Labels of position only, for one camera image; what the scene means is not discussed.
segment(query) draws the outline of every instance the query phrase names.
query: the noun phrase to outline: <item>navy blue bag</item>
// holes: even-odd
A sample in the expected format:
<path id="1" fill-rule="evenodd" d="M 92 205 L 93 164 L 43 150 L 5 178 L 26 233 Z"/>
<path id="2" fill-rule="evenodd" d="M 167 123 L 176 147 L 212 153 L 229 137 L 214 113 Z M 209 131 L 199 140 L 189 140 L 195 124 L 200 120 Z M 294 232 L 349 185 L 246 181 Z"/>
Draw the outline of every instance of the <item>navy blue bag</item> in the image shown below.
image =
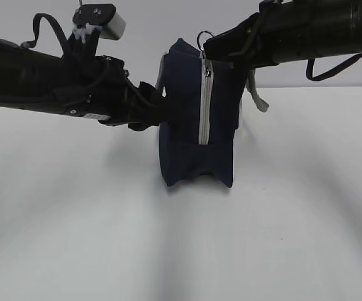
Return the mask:
<path id="1" fill-rule="evenodd" d="M 259 110 L 269 105 L 256 93 L 254 70 L 206 60 L 179 39 L 160 64 L 157 90 L 180 107 L 180 118 L 160 125 L 159 156 L 168 186 L 183 179 L 214 175 L 227 187 L 234 181 L 234 134 L 245 86 Z"/>

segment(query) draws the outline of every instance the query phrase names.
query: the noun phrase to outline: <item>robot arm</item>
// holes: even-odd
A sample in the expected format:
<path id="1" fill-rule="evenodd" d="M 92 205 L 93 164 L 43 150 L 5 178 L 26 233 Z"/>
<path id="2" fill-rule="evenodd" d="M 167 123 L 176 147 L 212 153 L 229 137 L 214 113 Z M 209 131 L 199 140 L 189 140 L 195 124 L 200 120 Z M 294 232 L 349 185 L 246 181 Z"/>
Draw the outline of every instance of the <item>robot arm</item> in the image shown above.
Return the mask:
<path id="1" fill-rule="evenodd" d="M 330 78 L 362 58 L 362 0 L 265 0 L 259 12 L 235 28 L 209 39 L 208 59 L 254 70 L 309 60 L 307 77 Z M 355 54 L 314 77 L 316 58 Z"/>
<path id="2" fill-rule="evenodd" d="M 39 25 L 47 19 L 63 50 L 61 58 L 31 50 Z M 119 40 L 125 22 L 111 4 L 77 9 L 75 28 L 67 39 L 50 15 L 34 18 L 35 40 L 16 45 L 0 40 L 0 107 L 128 124 L 133 130 L 158 125 L 171 116 L 168 102 L 149 84 L 135 87 L 124 62 L 95 56 L 100 38 Z"/>

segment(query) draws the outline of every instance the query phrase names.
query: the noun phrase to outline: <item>metal ring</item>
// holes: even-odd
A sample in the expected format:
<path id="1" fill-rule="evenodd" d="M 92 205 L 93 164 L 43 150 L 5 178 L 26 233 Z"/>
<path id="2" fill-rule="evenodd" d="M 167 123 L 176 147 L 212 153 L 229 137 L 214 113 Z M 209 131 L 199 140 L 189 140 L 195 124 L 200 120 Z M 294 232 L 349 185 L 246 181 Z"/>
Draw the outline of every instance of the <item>metal ring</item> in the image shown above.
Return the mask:
<path id="1" fill-rule="evenodd" d="M 199 50 L 200 50 L 201 52 L 205 52 L 205 50 L 203 49 L 203 47 L 200 45 L 200 37 L 201 37 L 204 33 L 207 33 L 207 34 L 211 35 L 212 38 L 214 38 L 214 34 L 212 34 L 210 31 L 207 31 L 207 30 L 203 30 L 203 31 L 201 31 L 201 32 L 198 34 L 197 42 L 198 42 Z"/>

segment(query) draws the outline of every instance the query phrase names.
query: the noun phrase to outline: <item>table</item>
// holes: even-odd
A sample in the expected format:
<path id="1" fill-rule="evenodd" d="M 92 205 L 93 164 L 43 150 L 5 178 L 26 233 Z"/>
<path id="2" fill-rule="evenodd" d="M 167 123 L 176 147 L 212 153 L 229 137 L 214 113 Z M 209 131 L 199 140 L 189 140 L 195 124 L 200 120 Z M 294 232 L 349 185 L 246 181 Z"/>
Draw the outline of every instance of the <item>table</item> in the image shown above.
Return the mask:
<path id="1" fill-rule="evenodd" d="M 157 129 L 0 108 L 0 300 L 362 300 L 362 88 L 248 95 L 235 184 Z"/>

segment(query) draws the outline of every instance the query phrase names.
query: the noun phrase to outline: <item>silver zipper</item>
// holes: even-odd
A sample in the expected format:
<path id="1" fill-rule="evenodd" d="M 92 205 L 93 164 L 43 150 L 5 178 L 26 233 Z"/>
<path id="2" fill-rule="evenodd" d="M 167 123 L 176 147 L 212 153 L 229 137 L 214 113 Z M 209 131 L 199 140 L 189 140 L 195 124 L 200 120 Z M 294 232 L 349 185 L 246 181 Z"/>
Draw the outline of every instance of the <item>silver zipper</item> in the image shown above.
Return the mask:
<path id="1" fill-rule="evenodd" d="M 210 99 L 213 88 L 212 62 L 202 55 L 202 85 L 200 90 L 199 144 L 209 144 L 210 133 Z"/>

